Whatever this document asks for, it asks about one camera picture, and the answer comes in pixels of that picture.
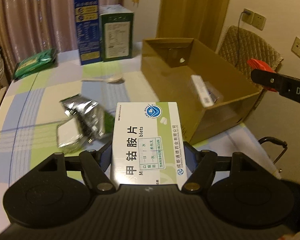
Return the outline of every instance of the plastic spoon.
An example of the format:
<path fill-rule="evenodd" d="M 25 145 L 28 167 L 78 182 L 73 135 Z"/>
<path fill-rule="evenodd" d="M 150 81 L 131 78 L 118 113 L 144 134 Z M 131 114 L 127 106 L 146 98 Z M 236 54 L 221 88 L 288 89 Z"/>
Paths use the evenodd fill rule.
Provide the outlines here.
<path fill-rule="evenodd" d="M 82 79 L 82 81 L 100 81 L 100 82 L 106 82 L 106 83 L 117 83 L 118 81 L 122 80 L 123 77 L 120 74 L 113 75 L 109 78 L 85 78 Z"/>

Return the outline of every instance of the foil wrapper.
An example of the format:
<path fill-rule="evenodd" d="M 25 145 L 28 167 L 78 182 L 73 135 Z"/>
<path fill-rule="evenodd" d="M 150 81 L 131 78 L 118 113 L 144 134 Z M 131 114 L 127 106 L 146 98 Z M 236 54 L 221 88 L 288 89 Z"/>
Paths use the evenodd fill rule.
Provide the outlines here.
<path fill-rule="evenodd" d="M 105 111 L 96 101 L 78 94 L 60 101 L 67 116 L 77 114 L 84 136 L 89 142 L 101 139 L 105 133 Z"/>
<path fill-rule="evenodd" d="M 85 141 L 75 115 L 57 126 L 57 145 L 64 154 L 79 150 Z"/>

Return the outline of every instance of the checkered tablecloth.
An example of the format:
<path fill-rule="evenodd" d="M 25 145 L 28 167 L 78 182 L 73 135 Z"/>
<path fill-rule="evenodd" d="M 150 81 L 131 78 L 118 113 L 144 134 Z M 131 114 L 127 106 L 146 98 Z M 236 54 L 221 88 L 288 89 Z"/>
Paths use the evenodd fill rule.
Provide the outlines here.
<path fill-rule="evenodd" d="M 30 169 L 58 151 L 56 127 L 67 118 L 60 100 L 81 93 L 100 102 L 113 115 L 117 102 L 158 101 L 140 72 L 140 49 L 141 44 L 136 44 L 133 59 L 85 66 L 80 65 L 78 51 L 63 52 L 58 55 L 58 67 L 10 85 L 0 107 L 0 232 L 10 224 L 2 206 L 4 192 Z M 122 73 L 125 79 L 122 84 L 81 81 L 118 73 Z M 98 150 L 105 143 L 95 141 L 87 149 Z M 195 147 L 210 149 L 222 156 L 242 151 L 269 172 L 276 171 L 266 152 L 243 124 Z M 228 172 L 219 172 L 216 180 L 228 175 Z M 82 180 L 79 172 L 69 172 L 68 176 Z"/>

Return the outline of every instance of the chair backrest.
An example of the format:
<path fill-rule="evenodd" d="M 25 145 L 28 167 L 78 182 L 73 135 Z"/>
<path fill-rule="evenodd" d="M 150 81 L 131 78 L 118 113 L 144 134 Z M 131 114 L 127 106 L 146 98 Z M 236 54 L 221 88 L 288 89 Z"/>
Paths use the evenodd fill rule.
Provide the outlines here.
<path fill-rule="evenodd" d="M 238 60 L 238 27 L 230 26 L 223 38 L 219 49 L 219 55 L 232 65 L 236 65 Z M 266 62 L 274 71 L 278 72 L 281 68 L 283 57 L 263 38 L 257 34 L 239 28 L 240 53 L 238 64 L 235 66 L 243 75 L 251 80 L 251 68 L 247 60 L 255 58 Z"/>

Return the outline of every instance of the blue swirl logo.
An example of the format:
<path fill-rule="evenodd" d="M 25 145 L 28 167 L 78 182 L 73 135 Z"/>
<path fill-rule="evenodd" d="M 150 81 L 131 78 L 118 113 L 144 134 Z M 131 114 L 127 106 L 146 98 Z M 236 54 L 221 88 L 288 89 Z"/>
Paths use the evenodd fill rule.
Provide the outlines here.
<path fill-rule="evenodd" d="M 157 105 L 147 105 L 145 108 L 145 115 L 149 118 L 158 118 L 162 113 L 162 110 Z"/>
<path fill-rule="evenodd" d="M 178 174 L 178 175 L 182 175 L 182 174 L 183 174 L 183 169 L 178 169 L 178 170 L 177 170 L 177 174 Z"/>

